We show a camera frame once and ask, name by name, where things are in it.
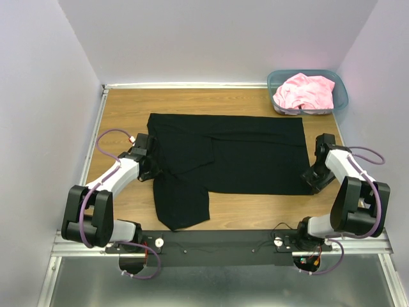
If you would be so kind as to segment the black t shirt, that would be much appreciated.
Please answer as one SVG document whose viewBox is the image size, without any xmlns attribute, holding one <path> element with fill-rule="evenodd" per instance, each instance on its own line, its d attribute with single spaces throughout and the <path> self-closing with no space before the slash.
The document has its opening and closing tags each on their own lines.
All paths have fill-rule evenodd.
<svg viewBox="0 0 409 307">
<path fill-rule="evenodd" d="M 170 230 L 209 220 L 210 193 L 312 194 L 300 118 L 153 113 L 147 128 L 156 214 Z"/>
</svg>

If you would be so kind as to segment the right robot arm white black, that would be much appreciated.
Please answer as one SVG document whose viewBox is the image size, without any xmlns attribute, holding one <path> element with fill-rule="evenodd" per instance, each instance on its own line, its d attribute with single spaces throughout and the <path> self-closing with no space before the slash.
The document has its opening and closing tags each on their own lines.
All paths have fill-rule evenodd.
<svg viewBox="0 0 409 307">
<path fill-rule="evenodd" d="M 329 214 L 306 217 L 299 222 L 294 234 L 298 249 L 311 250 L 326 239 L 336 237 L 365 239 L 379 237 L 382 233 L 390 187 L 375 180 L 359 166 L 356 157 L 370 160 L 354 154 L 353 149 L 337 145 L 332 134 L 316 137 L 316 162 L 302 178 L 315 194 L 335 179 L 341 186 Z"/>
</svg>

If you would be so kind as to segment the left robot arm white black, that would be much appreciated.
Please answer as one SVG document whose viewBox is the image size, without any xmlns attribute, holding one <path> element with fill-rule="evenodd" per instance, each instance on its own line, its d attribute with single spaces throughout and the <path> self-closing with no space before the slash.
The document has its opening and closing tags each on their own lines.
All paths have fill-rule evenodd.
<svg viewBox="0 0 409 307">
<path fill-rule="evenodd" d="M 154 158 L 156 139 L 147 134 L 129 136 L 132 146 L 114 158 L 114 164 L 87 185 L 75 185 L 68 192 L 61 236 L 83 243 L 87 248 L 104 248 L 118 243 L 129 253 L 142 244 L 141 225 L 114 218 L 114 199 L 135 180 L 144 182 L 160 174 Z"/>
</svg>

